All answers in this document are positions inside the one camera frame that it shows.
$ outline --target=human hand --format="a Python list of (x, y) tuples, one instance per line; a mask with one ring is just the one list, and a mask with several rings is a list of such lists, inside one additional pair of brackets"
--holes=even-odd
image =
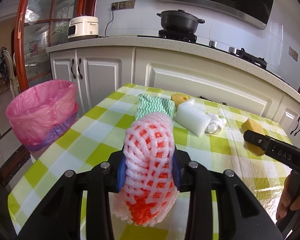
[(287, 215), (289, 209), (291, 211), (296, 211), (300, 209), (300, 195), (292, 203), (292, 197), (289, 192), (289, 188), (290, 188), (290, 175), (284, 181), (284, 188), (277, 208), (277, 214), (275, 215), (277, 220), (284, 218)]

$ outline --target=power outlet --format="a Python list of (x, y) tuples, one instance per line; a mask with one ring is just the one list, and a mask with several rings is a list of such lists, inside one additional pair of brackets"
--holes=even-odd
[(295, 60), (298, 61), (298, 53), (291, 47), (289, 47), (289, 55)]
[(111, 8), (114, 8), (114, 10), (133, 9), (135, 4), (136, 0), (114, 2), (111, 4)]

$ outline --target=pink trash bag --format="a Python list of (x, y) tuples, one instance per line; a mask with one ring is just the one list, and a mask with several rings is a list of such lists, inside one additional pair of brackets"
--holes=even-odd
[(18, 95), (6, 116), (20, 142), (32, 152), (62, 136), (76, 121), (79, 105), (73, 82), (50, 80)]

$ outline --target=table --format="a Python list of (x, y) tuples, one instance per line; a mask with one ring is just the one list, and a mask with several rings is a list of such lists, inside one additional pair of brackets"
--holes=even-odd
[[(8, 207), (16, 232), (45, 194), (66, 170), (84, 172), (108, 159), (122, 148), (125, 129), (135, 119), (138, 94), (169, 98), (175, 92), (126, 84), (109, 95), (80, 118), (69, 131), (53, 143), (32, 165), (8, 197)], [(206, 112), (218, 114), (227, 120), (218, 134), (204, 134), (200, 138), (174, 123), (173, 134), (178, 149), (187, 151), (192, 160), (208, 170), (223, 172), (232, 169), (258, 198), (271, 218), (275, 212), (290, 168), (268, 157), (257, 157), (243, 146), (239, 130), (247, 118), (259, 123), (265, 134), (291, 143), (279, 124), (269, 119), (207, 100), (195, 99), (195, 105)], [(114, 235), (120, 240), (183, 239), (189, 205), (189, 193), (180, 193), (167, 217), (151, 227), (128, 225), (112, 217)], [(81, 211), (81, 239), (85, 237), (86, 197), (84, 192)], [(218, 217), (215, 193), (213, 199), (213, 232), (218, 239)]]

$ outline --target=stainless steel hood trim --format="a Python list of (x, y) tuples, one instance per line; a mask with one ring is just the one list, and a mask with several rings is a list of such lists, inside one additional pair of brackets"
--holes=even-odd
[(264, 30), (266, 28), (265, 23), (250, 16), (249, 14), (246, 14), (242, 11), (239, 11), (235, 8), (229, 7), (229, 6), (221, 4), (221, 3), (217, 3), (217, 2), (213, 2), (213, 1), (209, 1), (209, 0), (159, 0), (159, 1), (199, 6), (199, 7), (210, 9), (213, 11), (225, 13), (229, 16), (235, 17), (235, 18), (242, 20), (250, 25), (253, 25), (254, 27), (256, 27), (260, 30)]

